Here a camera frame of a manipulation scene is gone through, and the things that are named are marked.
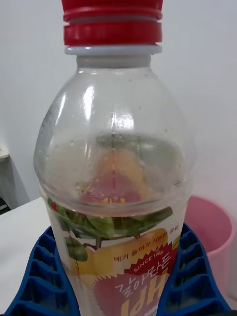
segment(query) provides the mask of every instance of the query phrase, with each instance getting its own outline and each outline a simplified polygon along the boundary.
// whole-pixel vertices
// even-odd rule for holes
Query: red label
[[[152,310],[159,302],[176,253],[177,248],[172,250],[172,244],[167,244],[145,254],[124,274],[98,279],[93,292],[103,314],[143,316]]]

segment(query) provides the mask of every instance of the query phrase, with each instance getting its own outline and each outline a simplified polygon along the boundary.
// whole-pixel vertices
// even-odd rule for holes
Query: white plastic ring
[[[120,45],[120,46],[67,46],[67,55],[76,56],[113,56],[113,55],[154,55],[162,53],[159,45]]]

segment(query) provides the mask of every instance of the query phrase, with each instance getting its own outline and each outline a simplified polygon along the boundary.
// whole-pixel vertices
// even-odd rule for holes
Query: blue plastic holder
[[[204,247],[184,225],[177,259],[157,315],[204,316],[230,310],[216,286]],[[51,227],[35,244],[20,289],[6,315],[80,316]]]

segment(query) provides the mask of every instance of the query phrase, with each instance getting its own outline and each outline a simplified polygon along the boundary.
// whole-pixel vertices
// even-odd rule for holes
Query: bottle label
[[[82,315],[155,315],[175,262],[186,205],[113,218],[86,216],[51,199],[47,208]]]

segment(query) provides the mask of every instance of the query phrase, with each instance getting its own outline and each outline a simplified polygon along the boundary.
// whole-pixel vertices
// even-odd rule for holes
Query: white wall
[[[152,61],[197,142],[194,192],[224,205],[235,220],[236,12],[236,0],[164,0],[163,54]],[[63,52],[62,14],[60,0],[0,1],[0,147],[11,155],[8,166],[0,164],[0,194],[11,207],[39,196],[36,137],[75,68]]]

